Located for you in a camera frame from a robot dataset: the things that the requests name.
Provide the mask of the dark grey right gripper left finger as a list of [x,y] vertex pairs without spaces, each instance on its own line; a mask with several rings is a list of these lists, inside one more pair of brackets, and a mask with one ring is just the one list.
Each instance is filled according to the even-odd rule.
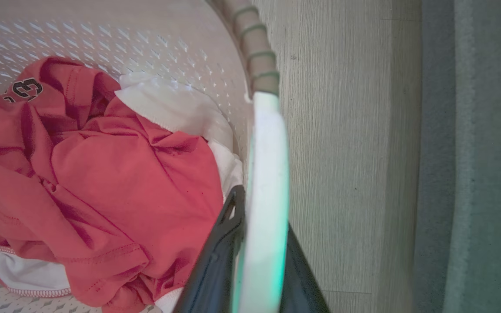
[[243,239],[244,219],[244,186],[234,186],[207,237],[174,313],[231,313],[235,259]]

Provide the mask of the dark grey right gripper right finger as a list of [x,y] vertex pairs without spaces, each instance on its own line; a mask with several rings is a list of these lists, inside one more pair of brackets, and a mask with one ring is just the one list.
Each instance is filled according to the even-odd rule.
[[329,313],[298,239],[288,225],[284,285],[280,313]]

